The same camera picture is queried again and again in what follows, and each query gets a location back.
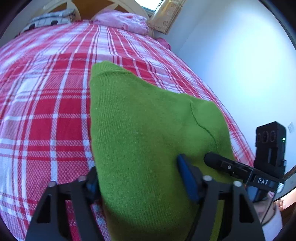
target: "white sleeve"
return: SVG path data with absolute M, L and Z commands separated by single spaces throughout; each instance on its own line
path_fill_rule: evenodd
M 281 213 L 277 205 L 275 205 L 275 209 L 272 219 L 262 227 L 265 241 L 272 241 L 283 228 Z

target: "pink pillow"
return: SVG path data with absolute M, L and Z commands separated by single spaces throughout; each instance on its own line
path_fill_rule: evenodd
M 140 15 L 128 12 L 120 12 L 111 9 L 103 9 L 95 16 L 94 22 L 99 25 L 119 28 L 135 34 L 147 35 L 149 27 L 147 19 Z

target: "window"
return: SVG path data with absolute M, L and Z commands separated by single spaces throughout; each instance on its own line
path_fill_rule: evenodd
M 146 8 L 152 12 L 156 10 L 162 0 L 136 0 L 143 8 Z

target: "red and white plaid bedspread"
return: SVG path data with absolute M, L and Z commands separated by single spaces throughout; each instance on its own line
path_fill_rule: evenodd
M 210 100 L 223 112 L 235 157 L 254 156 L 211 89 L 175 54 L 149 37 L 90 22 L 28 31 L 0 49 L 0 216 L 18 240 L 48 182 L 67 183 L 94 166 L 88 81 L 109 60 L 145 81 Z M 79 240 L 73 209 L 71 232 Z M 93 208 L 109 240 L 100 206 Z

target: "wall outlet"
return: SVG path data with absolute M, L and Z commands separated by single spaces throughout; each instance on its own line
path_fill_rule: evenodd
M 288 130 L 289 130 L 290 133 L 292 133 L 292 132 L 295 130 L 293 122 L 291 122 L 291 123 L 288 125 Z

